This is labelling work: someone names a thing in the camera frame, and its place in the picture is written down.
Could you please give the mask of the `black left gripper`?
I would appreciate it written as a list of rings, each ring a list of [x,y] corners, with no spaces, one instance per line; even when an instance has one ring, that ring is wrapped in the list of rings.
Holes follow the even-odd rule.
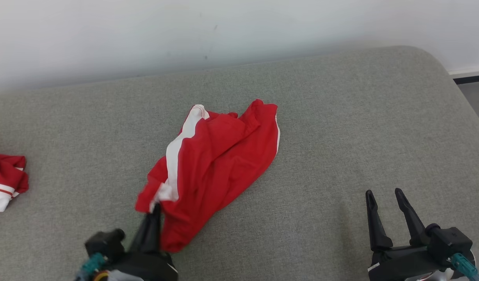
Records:
[[[161,206],[147,213],[125,254],[108,268],[108,281],[178,281],[178,271],[168,253],[160,252]]]

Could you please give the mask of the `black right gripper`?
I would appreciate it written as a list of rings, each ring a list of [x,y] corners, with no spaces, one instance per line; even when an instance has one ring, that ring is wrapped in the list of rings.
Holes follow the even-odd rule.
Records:
[[[402,189],[395,188],[395,196],[408,227],[411,245],[408,247],[393,247],[380,220],[372,191],[367,190],[365,196],[370,249],[373,253],[372,264],[368,268],[370,281],[448,281],[452,277],[448,262],[453,254],[452,244],[427,245],[430,238],[426,228]]]

